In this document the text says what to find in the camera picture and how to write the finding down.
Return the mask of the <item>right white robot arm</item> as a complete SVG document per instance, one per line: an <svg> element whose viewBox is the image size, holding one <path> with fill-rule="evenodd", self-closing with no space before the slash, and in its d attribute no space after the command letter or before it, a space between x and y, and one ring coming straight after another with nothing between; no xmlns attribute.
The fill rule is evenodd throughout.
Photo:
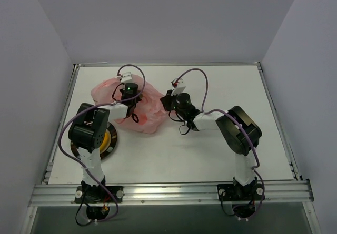
<svg viewBox="0 0 337 234"><path fill-rule="evenodd" d="M188 131L220 131L229 148L235 153L234 192L239 198L247 198L252 185L257 183L256 169L260 166L256 148L262 131L250 116L240 107L228 111L213 109L202 112L191 102L187 93L173 94L168 90L160 98L163 108L169 113L174 111L178 121L187 126Z"/></svg>

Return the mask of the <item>fake yellow orange mango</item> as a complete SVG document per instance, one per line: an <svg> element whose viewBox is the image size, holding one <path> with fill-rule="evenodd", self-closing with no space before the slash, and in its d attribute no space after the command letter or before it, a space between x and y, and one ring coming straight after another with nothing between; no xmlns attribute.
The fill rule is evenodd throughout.
<svg viewBox="0 0 337 234"><path fill-rule="evenodd" d="M100 146L100 152L104 152L110 145L110 133L108 131L105 132L104 139Z"/></svg>

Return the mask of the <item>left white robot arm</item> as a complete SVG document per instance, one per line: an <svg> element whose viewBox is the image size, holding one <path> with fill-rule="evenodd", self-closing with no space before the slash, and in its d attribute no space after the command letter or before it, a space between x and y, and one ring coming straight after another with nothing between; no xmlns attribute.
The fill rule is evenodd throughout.
<svg viewBox="0 0 337 234"><path fill-rule="evenodd" d="M123 84L121 100L113 103L94 106L81 104L76 117L68 131L68 138L77 148L80 161L85 165L81 185L88 188L87 196L94 202L106 197L105 175L101 167L100 146L104 141L110 120L132 117L134 122L140 120L134 110L141 101L141 91L136 83Z"/></svg>

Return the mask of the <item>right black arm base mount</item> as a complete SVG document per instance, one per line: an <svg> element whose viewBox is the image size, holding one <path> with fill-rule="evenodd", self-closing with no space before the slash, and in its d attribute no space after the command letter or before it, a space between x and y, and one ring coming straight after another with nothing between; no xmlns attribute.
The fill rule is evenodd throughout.
<svg viewBox="0 0 337 234"><path fill-rule="evenodd" d="M260 209L265 199L265 189L262 184L218 184L218 199L221 209L228 217L248 221Z"/></svg>

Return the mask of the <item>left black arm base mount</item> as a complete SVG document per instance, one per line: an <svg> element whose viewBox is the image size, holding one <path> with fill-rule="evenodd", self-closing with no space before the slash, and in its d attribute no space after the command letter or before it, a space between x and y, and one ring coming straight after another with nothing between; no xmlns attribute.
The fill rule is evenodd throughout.
<svg viewBox="0 0 337 234"><path fill-rule="evenodd" d="M105 219L110 212L108 204L115 203L102 187L87 185L77 187L74 202L86 206L86 216L90 220Z"/></svg>

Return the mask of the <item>pink plastic bag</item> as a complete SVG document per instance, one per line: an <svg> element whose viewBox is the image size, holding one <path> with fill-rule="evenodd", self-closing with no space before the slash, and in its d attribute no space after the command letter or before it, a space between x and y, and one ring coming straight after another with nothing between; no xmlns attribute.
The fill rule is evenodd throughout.
<svg viewBox="0 0 337 234"><path fill-rule="evenodd" d="M91 96L95 104L111 103L113 99L120 100L122 86L117 78L111 78L96 85L91 90ZM163 94L156 90L150 83L145 83L145 89L141 96L141 101L137 103L134 113L139 119L136 123L133 118L115 120L121 127L153 134L158 126L167 118L167 112L163 108L160 98Z"/></svg>

